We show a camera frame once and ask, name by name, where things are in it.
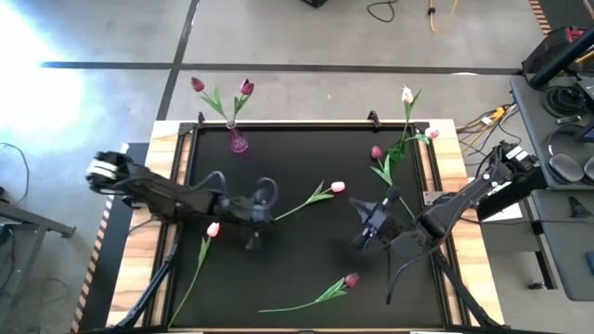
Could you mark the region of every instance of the black equipment box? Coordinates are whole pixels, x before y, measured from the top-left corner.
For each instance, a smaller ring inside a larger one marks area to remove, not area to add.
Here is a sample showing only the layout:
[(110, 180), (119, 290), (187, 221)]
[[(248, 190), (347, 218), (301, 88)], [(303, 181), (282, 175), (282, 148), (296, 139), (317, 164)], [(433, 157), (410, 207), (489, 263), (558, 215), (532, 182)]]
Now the black equipment box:
[[(586, 29), (583, 28), (569, 27), (549, 32), (547, 37), (522, 63), (523, 73), (537, 73), (540, 71), (585, 31)], [(581, 64), (573, 63), (569, 68), (573, 71), (594, 71), (594, 60), (588, 59)]]

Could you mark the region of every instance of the tulip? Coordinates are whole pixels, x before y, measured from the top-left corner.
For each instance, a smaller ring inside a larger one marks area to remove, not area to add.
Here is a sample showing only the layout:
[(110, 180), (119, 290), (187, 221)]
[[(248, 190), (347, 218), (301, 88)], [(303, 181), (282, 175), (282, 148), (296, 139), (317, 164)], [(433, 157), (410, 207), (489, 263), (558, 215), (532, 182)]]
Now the tulip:
[(208, 229), (206, 230), (206, 234), (211, 238), (216, 237), (216, 235), (219, 234), (219, 227), (220, 227), (220, 224), (212, 223), (210, 226), (208, 226)]
[(402, 87), (402, 102), (411, 104), (414, 100), (415, 97), (412, 95), (412, 90), (406, 86)]
[(345, 188), (344, 182), (334, 182), (330, 188), (332, 189), (332, 192), (341, 192)]
[(250, 96), (253, 93), (254, 84), (250, 83), (248, 79), (243, 81), (241, 85), (241, 93), (245, 96)]
[(380, 147), (373, 147), (371, 148), (371, 158), (375, 160), (381, 159), (381, 148)]
[(353, 288), (358, 281), (359, 275), (357, 274), (349, 274), (344, 278), (344, 284), (346, 284), (348, 288)]
[(204, 83), (200, 79), (192, 77), (192, 88), (196, 93), (199, 93), (204, 90)]
[(432, 127), (428, 127), (425, 130), (425, 136), (429, 139), (435, 139), (435, 138), (437, 138), (437, 136), (439, 136), (439, 131), (437, 131), (437, 129), (434, 129)]

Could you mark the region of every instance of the black table surface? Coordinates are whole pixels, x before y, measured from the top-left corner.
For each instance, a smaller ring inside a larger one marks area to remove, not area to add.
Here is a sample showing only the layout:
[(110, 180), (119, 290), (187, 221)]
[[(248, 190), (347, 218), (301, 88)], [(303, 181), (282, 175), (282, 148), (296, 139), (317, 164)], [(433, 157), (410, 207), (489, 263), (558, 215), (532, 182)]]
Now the black table surface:
[(589, 191), (532, 192), (565, 294), (572, 301), (592, 302), (594, 273), (588, 267), (586, 253), (594, 251), (594, 219), (570, 218), (571, 196), (594, 212), (594, 193)]
[[(592, 79), (586, 78), (584, 80), (592, 81), (592, 84), (594, 84)], [(524, 77), (512, 78), (510, 84), (513, 97), (518, 103), (526, 130), (530, 136), (532, 145), (535, 148), (535, 154), (540, 161), (540, 165), (545, 166), (550, 159), (548, 136), (555, 132), (559, 125), (555, 122), (556, 118), (550, 115), (543, 107), (543, 92), (530, 87)], [(569, 86), (574, 84), (575, 79), (569, 77), (555, 78), (549, 82), (549, 86)], [(591, 115), (586, 115), (584, 124), (588, 123), (591, 119)], [(552, 139), (552, 144), (555, 153), (565, 153), (574, 158), (574, 160), (582, 166), (594, 154), (594, 144), (577, 143), (569, 135), (556, 135)], [(594, 186), (586, 185), (583, 182), (562, 185), (553, 179), (547, 168), (542, 167), (542, 172), (547, 181), (547, 185), (551, 189), (594, 190)]]
[[(246, 130), (249, 151), (235, 155), (226, 131), (207, 129), (199, 138), (190, 184), (212, 170), (222, 171), (231, 194), (249, 195), (255, 180), (275, 179), (280, 215), (304, 202), (322, 180), (325, 187), (343, 181), (334, 199), (305, 207), (279, 221), (264, 238), (264, 249), (249, 253), (236, 227), (223, 226), (213, 240), (196, 287), (174, 322), (175, 328), (440, 328), (443, 325), (430, 257), (400, 277), (392, 304), (386, 305), (387, 261), (379, 245), (367, 252), (351, 241), (361, 221), (349, 197), (376, 201), (387, 185), (370, 169), (370, 148), (390, 146), (401, 134), (381, 130)], [(393, 179), (413, 212), (421, 210), (419, 174), (412, 154), (393, 167)], [(394, 211), (406, 217), (402, 207)], [(186, 224), (176, 270), (176, 307), (192, 280), (205, 225)], [(402, 264), (392, 258), (392, 270)], [(260, 309), (292, 307), (317, 298), (339, 278), (361, 275), (346, 296), (287, 313), (259, 314)]]

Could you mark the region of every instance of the glass vase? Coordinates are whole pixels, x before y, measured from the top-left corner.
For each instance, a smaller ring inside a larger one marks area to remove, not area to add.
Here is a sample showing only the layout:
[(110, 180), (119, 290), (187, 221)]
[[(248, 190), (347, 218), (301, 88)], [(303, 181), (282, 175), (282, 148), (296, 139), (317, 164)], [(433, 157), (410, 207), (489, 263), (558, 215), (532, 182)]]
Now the glass vase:
[(233, 152), (242, 153), (248, 149), (248, 138), (241, 133), (235, 121), (229, 121), (226, 128), (229, 129), (229, 148)]

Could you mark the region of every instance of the headphones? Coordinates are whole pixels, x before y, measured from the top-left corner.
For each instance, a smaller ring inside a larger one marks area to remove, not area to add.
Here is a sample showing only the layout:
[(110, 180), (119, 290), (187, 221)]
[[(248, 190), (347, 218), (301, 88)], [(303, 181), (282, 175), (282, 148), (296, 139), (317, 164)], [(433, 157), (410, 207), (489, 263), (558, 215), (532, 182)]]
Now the headphones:
[(582, 181), (586, 185), (594, 186), (594, 156), (590, 157), (584, 167), (565, 153), (553, 153), (552, 138), (555, 135), (577, 135), (583, 132), (584, 128), (576, 124), (565, 124), (557, 131), (549, 135), (547, 146), (549, 147), (550, 158), (547, 168), (555, 181), (562, 185), (571, 185)]

